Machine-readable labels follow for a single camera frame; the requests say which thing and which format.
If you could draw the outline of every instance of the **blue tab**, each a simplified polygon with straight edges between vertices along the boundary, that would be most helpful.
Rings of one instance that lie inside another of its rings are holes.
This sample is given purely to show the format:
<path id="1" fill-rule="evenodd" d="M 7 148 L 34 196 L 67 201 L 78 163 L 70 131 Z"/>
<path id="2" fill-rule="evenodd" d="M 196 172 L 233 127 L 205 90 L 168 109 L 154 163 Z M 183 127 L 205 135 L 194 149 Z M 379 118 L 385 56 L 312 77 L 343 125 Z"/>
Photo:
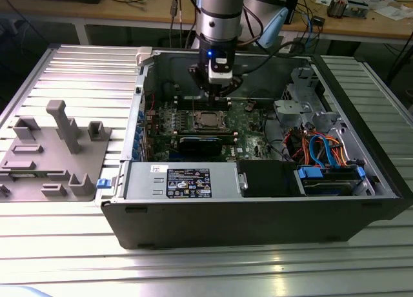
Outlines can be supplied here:
<path id="1" fill-rule="evenodd" d="M 298 170 L 298 176 L 300 179 L 305 179 L 305 171 L 303 170 L 303 168 Z"/>
<path id="2" fill-rule="evenodd" d="M 363 167 L 357 167 L 357 172 L 359 173 L 360 178 L 364 179 L 366 177 L 366 172 Z"/>
<path id="3" fill-rule="evenodd" d="M 111 180 L 109 179 L 98 179 L 96 183 L 97 189 L 109 189 L 111 187 L 112 187 Z"/>
<path id="4" fill-rule="evenodd" d="M 322 178 L 323 173 L 319 167 L 301 167 L 298 170 L 298 175 L 300 179 L 305 178 Z"/>

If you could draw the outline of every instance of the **motherboard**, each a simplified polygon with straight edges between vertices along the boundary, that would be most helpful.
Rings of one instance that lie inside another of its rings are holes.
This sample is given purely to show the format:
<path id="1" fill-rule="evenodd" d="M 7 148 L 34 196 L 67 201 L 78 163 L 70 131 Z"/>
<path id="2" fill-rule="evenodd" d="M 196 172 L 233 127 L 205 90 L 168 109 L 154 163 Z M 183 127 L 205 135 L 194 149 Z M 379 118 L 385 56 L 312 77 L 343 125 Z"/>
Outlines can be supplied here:
<path id="1" fill-rule="evenodd" d="M 255 101 L 226 101 L 216 110 L 196 101 L 165 102 L 146 113 L 150 161 L 273 159 L 263 134 L 266 111 Z"/>

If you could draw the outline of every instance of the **power supply label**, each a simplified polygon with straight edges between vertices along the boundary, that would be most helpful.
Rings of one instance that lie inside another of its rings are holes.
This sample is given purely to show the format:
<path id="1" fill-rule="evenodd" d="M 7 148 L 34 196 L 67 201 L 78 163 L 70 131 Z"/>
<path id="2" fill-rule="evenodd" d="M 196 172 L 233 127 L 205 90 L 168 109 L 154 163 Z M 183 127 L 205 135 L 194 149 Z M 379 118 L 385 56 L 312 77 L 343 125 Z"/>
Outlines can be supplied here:
<path id="1" fill-rule="evenodd" d="M 168 169 L 168 198 L 211 198 L 209 169 Z"/>

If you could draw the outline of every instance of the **white label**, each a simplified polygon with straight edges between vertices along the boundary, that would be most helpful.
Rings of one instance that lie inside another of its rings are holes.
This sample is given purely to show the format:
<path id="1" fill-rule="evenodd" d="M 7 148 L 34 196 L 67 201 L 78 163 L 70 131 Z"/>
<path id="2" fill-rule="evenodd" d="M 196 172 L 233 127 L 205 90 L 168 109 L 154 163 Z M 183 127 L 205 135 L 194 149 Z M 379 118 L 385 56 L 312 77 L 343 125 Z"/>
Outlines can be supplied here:
<path id="1" fill-rule="evenodd" d="M 151 165 L 150 171 L 152 173 L 167 173 L 168 172 L 168 165 Z"/>
<path id="2" fill-rule="evenodd" d="M 216 63 L 219 63 L 220 65 L 225 65 L 227 63 L 226 58 L 216 58 L 215 61 Z"/>

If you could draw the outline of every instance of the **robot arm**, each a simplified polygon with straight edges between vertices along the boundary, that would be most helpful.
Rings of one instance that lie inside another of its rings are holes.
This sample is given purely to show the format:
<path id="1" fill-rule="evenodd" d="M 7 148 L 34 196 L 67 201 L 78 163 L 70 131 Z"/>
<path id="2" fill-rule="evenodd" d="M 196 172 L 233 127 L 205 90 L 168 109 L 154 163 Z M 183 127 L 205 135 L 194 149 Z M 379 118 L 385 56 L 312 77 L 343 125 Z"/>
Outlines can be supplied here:
<path id="1" fill-rule="evenodd" d="M 244 0 L 202 0 L 197 29 L 199 59 L 189 72 L 210 102 L 241 84 L 232 75 Z"/>
<path id="2" fill-rule="evenodd" d="M 245 24 L 241 18 L 245 1 L 267 25 L 264 30 L 266 35 L 260 40 L 265 46 L 272 44 L 288 14 L 284 8 L 285 0 L 201 0 L 197 22 L 199 59 L 196 65 L 189 68 L 189 72 L 211 103 L 242 84 L 242 79 L 233 75 L 232 67 L 238 39 L 246 39 L 240 25 Z M 252 34 L 248 30 L 244 32 L 248 33 L 247 36 Z"/>

